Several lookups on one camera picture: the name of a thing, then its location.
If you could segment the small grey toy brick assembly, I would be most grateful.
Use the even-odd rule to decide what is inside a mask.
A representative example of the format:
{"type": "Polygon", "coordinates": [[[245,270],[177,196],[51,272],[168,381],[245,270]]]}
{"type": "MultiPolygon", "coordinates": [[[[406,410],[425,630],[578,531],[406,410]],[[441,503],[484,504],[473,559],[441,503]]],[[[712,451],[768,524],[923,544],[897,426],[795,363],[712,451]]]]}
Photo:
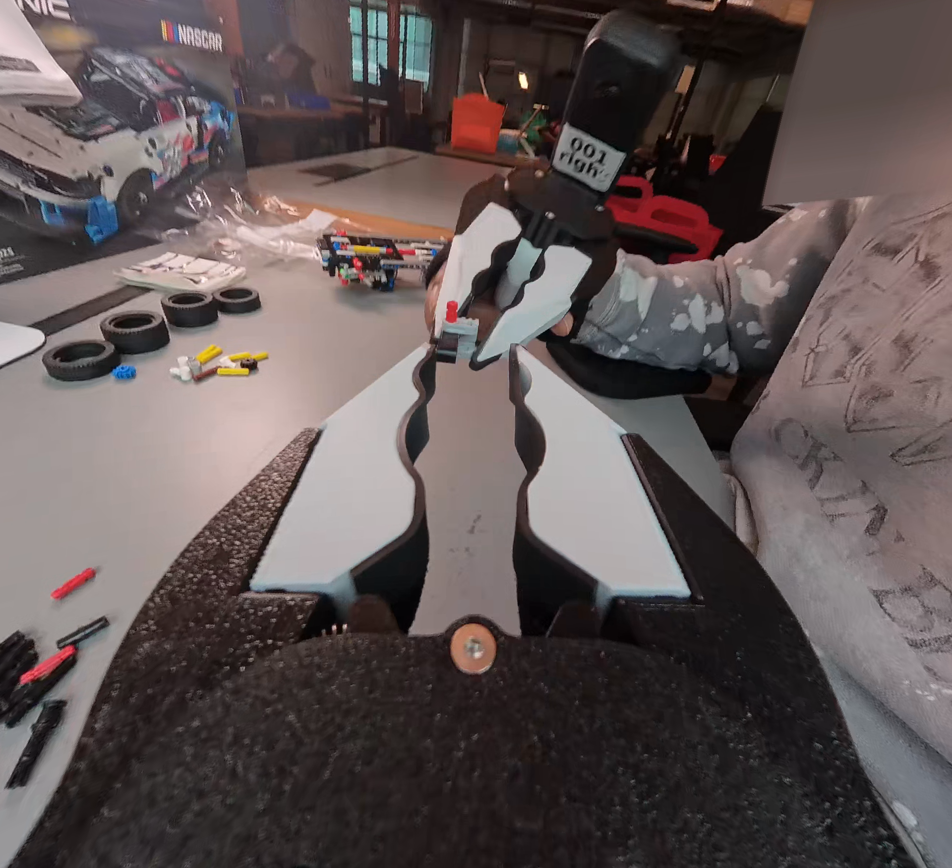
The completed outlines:
{"type": "Polygon", "coordinates": [[[458,302],[447,302],[442,329],[435,337],[437,362],[470,362],[477,349],[479,328],[477,318],[460,315],[458,302]]]}

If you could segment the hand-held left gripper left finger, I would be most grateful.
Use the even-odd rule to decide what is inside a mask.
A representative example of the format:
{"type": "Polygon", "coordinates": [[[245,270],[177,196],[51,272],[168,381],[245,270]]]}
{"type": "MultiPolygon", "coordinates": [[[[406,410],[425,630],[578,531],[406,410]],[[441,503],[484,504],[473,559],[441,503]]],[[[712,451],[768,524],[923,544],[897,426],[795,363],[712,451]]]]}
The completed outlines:
{"type": "Polygon", "coordinates": [[[251,578],[255,592],[418,595],[429,537],[415,467],[429,440],[425,343],[320,427],[251,578]]]}

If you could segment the person's right forearm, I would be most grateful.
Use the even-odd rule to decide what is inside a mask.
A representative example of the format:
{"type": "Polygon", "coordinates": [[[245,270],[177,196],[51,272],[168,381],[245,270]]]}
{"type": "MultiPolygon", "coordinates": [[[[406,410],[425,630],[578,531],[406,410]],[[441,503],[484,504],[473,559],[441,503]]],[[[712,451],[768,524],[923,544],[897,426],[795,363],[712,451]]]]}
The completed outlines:
{"type": "Polygon", "coordinates": [[[748,243],[659,264],[619,250],[570,333],[616,361],[708,374],[763,374],[786,349],[870,198],[794,207],[748,243]]]}

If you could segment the toy car set box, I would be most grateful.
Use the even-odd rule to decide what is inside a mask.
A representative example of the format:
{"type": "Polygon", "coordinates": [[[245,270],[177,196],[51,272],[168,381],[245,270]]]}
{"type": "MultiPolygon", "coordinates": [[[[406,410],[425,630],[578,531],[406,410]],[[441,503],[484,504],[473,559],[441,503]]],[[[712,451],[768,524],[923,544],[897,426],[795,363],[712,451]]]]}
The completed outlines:
{"type": "Polygon", "coordinates": [[[236,0],[2,0],[80,93],[2,100],[1,278],[121,255],[246,179],[236,0]]]}

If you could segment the wooden board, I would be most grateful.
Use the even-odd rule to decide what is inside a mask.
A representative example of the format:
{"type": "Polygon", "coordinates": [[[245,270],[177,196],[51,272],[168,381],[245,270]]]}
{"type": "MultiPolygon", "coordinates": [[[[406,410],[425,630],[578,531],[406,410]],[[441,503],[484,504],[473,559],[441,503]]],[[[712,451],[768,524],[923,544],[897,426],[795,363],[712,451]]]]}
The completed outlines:
{"type": "Polygon", "coordinates": [[[284,200],[277,195],[251,194],[251,205],[268,218],[281,222],[304,219],[317,212],[327,215],[327,222],[358,235],[379,235],[389,239],[446,242],[453,237],[453,230],[445,227],[395,219],[366,211],[343,207],[331,207],[300,199],[284,200]]]}

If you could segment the black flat mat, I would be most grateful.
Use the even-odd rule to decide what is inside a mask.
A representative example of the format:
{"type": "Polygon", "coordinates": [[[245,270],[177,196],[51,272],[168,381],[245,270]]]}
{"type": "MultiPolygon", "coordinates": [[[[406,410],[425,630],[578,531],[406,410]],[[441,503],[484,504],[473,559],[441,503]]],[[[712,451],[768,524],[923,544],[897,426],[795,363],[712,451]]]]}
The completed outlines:
{"type": "Polygon", "coordinates": [[[309,183],[327,185],[362,177],[371,171],[372,168],[359,163],[334,160],[304,167],[298,170],[297,174],[308,179],[309,183]]]}

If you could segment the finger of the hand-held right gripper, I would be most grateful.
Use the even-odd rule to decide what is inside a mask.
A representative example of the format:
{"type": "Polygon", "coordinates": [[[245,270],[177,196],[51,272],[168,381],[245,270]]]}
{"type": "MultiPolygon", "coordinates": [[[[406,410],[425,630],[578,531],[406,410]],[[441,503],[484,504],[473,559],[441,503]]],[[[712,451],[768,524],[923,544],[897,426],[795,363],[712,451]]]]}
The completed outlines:
{"type": "Polygon", "coordinates": [[[470,357],[480,370],[561,321],[589,268],[592,257],[572,246],[549,246],[539,252],[530,274],[494,321],[470,357]]]}
{"type": "Polygon", "coordinates": [[[445,331],[448,303],[455,303],[458,318],[474,317],[472,304],[489,293],[496,318],[483,343],[522,343],[523,328],[507,310],[521,300],[523,269],[520,223],[506,208],[487,205],[449,245],[441,268],[440,328],[445,331]]]}

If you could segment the red office chair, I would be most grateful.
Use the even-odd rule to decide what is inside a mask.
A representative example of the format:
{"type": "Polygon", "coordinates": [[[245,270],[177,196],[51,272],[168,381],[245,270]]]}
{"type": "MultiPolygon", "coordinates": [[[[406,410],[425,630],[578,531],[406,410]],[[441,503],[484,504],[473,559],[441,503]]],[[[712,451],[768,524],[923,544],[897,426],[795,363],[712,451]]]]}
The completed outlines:
{"type": "Polygon", "coordinates": [[[625,252],[656,263],[671,264],[710,258],[722,230],[706,210],[668,195],[656,195],[650,182],[622,175],[606,201],[625,252]]]}

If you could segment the clear plastic bag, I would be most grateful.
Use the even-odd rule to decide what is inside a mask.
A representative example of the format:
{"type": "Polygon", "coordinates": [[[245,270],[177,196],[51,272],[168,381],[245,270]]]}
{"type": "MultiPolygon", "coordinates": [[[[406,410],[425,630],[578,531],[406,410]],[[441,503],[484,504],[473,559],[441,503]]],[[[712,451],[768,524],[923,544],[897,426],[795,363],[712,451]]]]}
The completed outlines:
{"type": "Polygon", "coordinates": [[[233,187],[219,192],[209,185],[202,185],[175,206],[172,226],[156,234],[157,240],[178,253],[216,258],[237,265],[287,259],[250,248],[242,249],[229,239],[229,232],[239,222],[266,226],[288,223],[259,213],[251,205],[251,194],[233,187]]]}

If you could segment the white crumpled plastic bag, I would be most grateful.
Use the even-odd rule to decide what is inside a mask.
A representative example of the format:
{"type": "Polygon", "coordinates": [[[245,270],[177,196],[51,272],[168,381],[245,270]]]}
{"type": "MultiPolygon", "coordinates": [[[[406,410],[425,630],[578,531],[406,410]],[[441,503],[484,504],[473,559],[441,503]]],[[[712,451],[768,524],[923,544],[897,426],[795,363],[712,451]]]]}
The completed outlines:
{"type": "Polygon", "coordinates": [[[321,263],[322,237],[338,228],[339,219],[333,213],[312,210],[302,219],[274,226],[239,222],[232,227],[228,237],[242,249],[250,248],[266,255],[310,259],[321,263]]]}

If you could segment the grey desk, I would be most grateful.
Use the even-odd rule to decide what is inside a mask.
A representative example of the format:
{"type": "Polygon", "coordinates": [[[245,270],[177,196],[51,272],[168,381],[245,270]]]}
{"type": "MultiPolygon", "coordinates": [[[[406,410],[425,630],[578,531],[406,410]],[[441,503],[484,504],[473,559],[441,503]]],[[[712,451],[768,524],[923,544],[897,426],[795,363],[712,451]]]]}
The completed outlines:
{"type": "MultiPolygon", "coordinates": [[[[40,355],[2,369],[2,635],[22,629],[47,654],[105,615],[62,693],[63,727],[30,784],[2,791],[2,866],[28,837],[62,779],[103,676],[129,625],[188,542],[304,428],[316,428],[427,337],[418,275],[391,294],[352,291],[320,263],[247,266],[263,308],[133,358],[131,381],[63,383],[40,355]],[[268,352],[249,376],[178,381],[197,359],[268,352]],[[97,575],[61,601],[60,584],[97,575]]],[[[442,374],[417,463],[425,487],[429,565],[412,625],[432,636],[462,617],[519,629],[512,567],[516,494],[506,364],[442,374]]]]}

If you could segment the toy brick car chassis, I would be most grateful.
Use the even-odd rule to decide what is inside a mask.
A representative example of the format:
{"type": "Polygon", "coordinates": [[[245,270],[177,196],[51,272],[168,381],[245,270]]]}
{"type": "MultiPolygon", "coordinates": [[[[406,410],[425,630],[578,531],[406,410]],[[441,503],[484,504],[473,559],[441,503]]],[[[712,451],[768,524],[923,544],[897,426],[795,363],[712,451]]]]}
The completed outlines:
{"type": "Polygon", "coordinates": [[[324,271],[340,284],[392,292],[400,272],[417,271],[423,275],[446,243],[332,229],[319,235],[315,246],[324,271]]]}

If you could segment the person's right hand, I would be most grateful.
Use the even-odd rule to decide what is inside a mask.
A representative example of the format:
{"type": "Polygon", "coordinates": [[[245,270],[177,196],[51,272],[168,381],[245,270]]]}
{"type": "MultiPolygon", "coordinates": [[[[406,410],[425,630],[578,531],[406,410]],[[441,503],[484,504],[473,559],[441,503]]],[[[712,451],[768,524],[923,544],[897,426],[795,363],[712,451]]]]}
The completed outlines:
{"type": "MultiPolygon", "coordinates": [[[[445,279],[448,262],[444,262],[440,268],[429,276],[426,281],[426,294],[423,306],[423,317],[425,326],[431,334],[435,334],[436,314],[439,310],[445,308],[445,304],[440,301],[440,294],[445,279]]],[[[494,328],[496,319],[499,316],[499,310],[495,305],[495,288],[489,288],[483,291],[470,304],[467,317],[475,318],[479,322],[478,338],[485,339],[494,328]]],[[[550,327],[550,332],[557,338],[566,338],[574,328],[573,315],[567,313],[560,321],[550,327]]]]}

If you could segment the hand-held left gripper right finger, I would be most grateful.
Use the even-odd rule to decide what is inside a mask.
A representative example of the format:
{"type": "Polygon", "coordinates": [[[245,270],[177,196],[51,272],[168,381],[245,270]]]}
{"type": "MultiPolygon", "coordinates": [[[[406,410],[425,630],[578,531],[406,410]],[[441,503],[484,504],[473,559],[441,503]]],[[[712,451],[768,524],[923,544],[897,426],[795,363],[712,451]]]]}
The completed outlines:
{"type": "Polygon", "coordinates": [[[553,561],[567,599],[688,600],[625,430],[520,346],[509,353],[519,525],[553,561]]]}

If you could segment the orange storage crate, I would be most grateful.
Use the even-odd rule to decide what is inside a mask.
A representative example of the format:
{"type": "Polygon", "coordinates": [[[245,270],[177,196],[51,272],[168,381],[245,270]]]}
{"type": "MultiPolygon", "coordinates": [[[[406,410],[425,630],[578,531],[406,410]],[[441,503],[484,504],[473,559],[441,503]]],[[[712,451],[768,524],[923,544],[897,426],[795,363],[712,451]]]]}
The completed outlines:
{"type": "Polygon", "coordinates": [[[481,93],[458,96],[451,109],[451,148],[482,155],[495,154],[505,114],[506,104],[481,93]]]}

